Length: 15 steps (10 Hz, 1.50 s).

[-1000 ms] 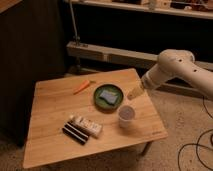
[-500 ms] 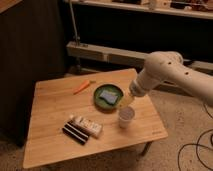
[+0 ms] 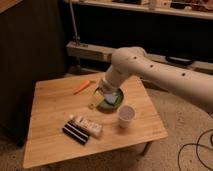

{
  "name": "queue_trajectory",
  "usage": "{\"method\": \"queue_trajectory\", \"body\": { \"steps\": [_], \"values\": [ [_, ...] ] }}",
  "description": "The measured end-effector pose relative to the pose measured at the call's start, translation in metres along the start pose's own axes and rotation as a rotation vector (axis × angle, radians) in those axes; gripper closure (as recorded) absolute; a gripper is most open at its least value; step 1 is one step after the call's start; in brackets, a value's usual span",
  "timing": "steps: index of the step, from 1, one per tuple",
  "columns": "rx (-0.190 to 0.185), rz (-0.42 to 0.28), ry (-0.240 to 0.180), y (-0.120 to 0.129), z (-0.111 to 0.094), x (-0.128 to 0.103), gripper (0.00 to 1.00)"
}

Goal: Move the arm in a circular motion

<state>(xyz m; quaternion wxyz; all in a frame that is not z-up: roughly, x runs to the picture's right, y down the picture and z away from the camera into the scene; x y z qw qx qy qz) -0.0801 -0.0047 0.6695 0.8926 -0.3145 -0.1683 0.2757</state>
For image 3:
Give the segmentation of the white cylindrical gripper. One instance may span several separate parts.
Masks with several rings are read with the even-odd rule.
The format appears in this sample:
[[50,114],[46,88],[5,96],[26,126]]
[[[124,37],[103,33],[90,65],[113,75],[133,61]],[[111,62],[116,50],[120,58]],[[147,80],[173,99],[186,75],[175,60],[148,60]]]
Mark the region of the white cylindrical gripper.
[[[99,89],[104,94],[112,94],[119,88],[119,81],[114,76],[104,75],[98,84]],[[95,91],[92,95],[88,107],[90,109],[96,108],[104,100],[104,95],[99,91]]]

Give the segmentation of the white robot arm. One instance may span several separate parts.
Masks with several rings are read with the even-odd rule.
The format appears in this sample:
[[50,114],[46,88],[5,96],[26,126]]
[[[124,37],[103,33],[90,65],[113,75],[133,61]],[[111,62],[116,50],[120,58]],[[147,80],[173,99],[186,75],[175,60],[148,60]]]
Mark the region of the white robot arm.
[[114,93],[131,76],[144,78],[213,113],[213,76],[154,62],[141,47],[114,50],[111,65],[100,79],[98,90],[102,94]]

